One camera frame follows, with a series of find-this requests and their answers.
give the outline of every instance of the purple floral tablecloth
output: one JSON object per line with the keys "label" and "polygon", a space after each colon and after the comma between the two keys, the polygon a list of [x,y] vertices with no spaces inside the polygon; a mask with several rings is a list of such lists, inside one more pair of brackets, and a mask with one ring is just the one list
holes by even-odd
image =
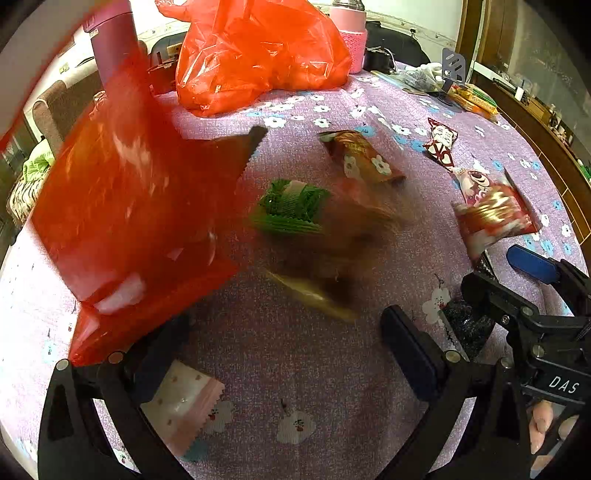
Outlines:
{"label": "purple floral tablecloth", "polygon": [[[568,314],[550,288],[516,273],[505,259],[512,244],[565,258],[587,271],[560,197],[530,146],[502,118],[491,123],[435,99],[409,95],[368,74],[326,92],[272,92],[259,103],[215,119],[173,107],[186,138],[248,131],[269,134],[245,172],[255,182],[284,177],[330,186],[342,170],[316,134],[355,129],[384,158],[396,158],[407,179],[397,191],[419,218],[398,232],[378,258],[355,326],[326,318],[285,295],[255,270],[246,270],[193,309],[197,323],[179,359],[226,385],[199,435],[202,459],[184,462],[198,479],[373,479],[416,426],[426,405],[417,401],[381,343],[384,307],[399,304],[444,349],[451,347],[438,311],[471,271],[450,202],[456,182],[424,153],[431,117],[458,132],[456,166],[499,175],[507,169],[534,205],[539,234],[504,239],[489,248],[502,284],[542,312]],[[30,224],[17,239],[0,279],[0,421],[36,461],[38,426],[54,363],[66,356],[77,305],[49,262]],[[495,327],[480,360],[505,352]],[[470,405],[440,456],[451,458]],[[119,457],[125,448],[112,434]]]}

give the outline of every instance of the motion-blurred snack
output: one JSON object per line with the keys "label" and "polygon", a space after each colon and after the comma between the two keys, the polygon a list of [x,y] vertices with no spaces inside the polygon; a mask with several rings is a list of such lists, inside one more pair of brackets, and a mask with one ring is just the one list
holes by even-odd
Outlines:
{"label": "motion-blurred snack", "polygon": [[347,178],[369,184],[405,178],[404,173],[384,159],[362,134],[354,130],[322,132],[318,138],[332,159],[343,166]]}

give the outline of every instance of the white wall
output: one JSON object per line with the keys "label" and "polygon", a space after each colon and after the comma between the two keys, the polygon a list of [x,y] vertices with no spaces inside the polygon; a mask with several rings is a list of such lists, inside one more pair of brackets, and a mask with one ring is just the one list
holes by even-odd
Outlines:
{"label": "white wall", "polygon": [[392,15],[457,40],[462,0],[363,0],[365,9]]}
{"label": "white wall", "polygon": [[[330,5],[332,0],[310,0],[313,4]],[[431,61],[441,62],[443,47],[454,50],[462,21],[463,0],[363,0],[370,20],[380,20],[383,26],[410,35]]]}

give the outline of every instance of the blue flower pattern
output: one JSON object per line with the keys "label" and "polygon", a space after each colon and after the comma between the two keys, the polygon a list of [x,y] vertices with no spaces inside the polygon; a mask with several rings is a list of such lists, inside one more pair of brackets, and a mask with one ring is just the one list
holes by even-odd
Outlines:
{"label": "blue flower pattern", "polygon": [[546,252],[549,257],[554,255],[554,245],[552,245],[550,240],[542,240],[540,244],[542,245],[544,252]]}
{"label": "blue flower pattern", "polygon": [[532,239],[531,235],[526,235],[524,238],[525,241],[525,247],[527,250],[531,250],[532,252],[535,252],[535,243],[534,243],[534,239]]}
{"label": "blue flower pattern", "polygon": [[410,142],[410,146],[411,148],[415,151],[415,152],[424,152],[426,150],[425,147],[423,147],[424,141],[423,140],[411,140]]}
{"label": "blue flower pattern", "polygon": [[359,132],[360,134],[363,134],[366,137],[373,137],[375,135],[374,128],[370,127],[369,125],[364,125],[362,127],[355,127],[353,130],[355,130],[356,132]]}

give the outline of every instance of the red plastic bag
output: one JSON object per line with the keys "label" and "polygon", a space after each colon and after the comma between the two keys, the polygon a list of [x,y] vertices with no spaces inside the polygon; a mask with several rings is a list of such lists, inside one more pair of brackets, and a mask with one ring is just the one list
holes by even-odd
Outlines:
{"label": "red plastic bag", "polygon": [[351,57],[332,20],[306,0],[155,0],[191,22],[177,67],[180,103],[198,116],[250,105],[272,89],[347,81]]}
{"label": "red plastic bag", "polygon": [[82,303],[76,365],[126,349],[236,272],[223,236],[243,213],[236,181],[265,130],[254,142],[184,140],[148,85],[139,59],[113,75],[66,139],[31,216]]}

